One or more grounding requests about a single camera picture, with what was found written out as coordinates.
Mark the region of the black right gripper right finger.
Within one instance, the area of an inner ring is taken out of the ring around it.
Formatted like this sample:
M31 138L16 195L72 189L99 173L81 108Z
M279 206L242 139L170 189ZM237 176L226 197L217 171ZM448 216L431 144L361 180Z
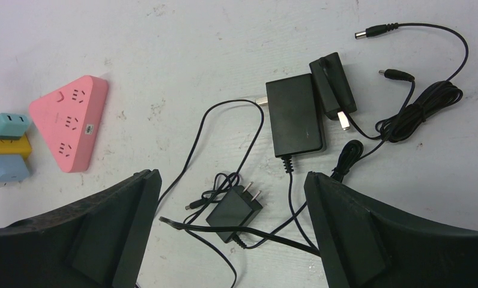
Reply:
M478 287L478 231L431 221L309 172L304 193L330 287Z

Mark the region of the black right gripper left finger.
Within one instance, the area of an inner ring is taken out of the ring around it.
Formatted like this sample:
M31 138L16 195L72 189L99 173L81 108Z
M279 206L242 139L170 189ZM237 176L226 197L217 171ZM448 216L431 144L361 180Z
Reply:
M0 228L0 287L135 287L161 186L143 170Z

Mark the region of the yellow block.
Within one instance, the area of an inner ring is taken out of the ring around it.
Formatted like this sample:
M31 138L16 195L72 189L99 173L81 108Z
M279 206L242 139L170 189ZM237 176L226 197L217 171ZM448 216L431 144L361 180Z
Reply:
M32 147L24 134L18 140L0 140L0 155L19 154L26 160L32 152Z

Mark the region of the pink triangular power strip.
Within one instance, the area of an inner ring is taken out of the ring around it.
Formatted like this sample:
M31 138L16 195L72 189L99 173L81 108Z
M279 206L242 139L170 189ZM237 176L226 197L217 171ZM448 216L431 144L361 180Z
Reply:
M29 115L61 171L89 168L108 89L107 80L85 75L29 105Z

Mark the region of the black TP-Link adapter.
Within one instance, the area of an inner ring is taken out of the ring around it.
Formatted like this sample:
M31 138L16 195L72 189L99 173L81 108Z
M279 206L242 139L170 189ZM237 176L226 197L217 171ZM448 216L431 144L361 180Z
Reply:
M343 130L349 130L351 121L347 118L357 110L340 56L333 52L309 64L317 99L324 115L339 121Z
M249 191L252 184L230 188L206 218L209 226L248 226L263 209L256 199L261 190L252 195Z

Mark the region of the black power adapter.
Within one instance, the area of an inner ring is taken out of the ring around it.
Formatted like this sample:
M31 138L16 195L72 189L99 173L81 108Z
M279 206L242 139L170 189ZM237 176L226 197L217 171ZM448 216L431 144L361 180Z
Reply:
M323 121L311 74L266 82L265 88L274 156L325 151Z

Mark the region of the teal block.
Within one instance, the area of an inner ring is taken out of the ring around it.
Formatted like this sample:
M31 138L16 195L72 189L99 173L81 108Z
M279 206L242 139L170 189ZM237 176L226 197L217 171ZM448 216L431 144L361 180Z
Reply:
M19 140L30 125L26 115L0 113L0 140Z

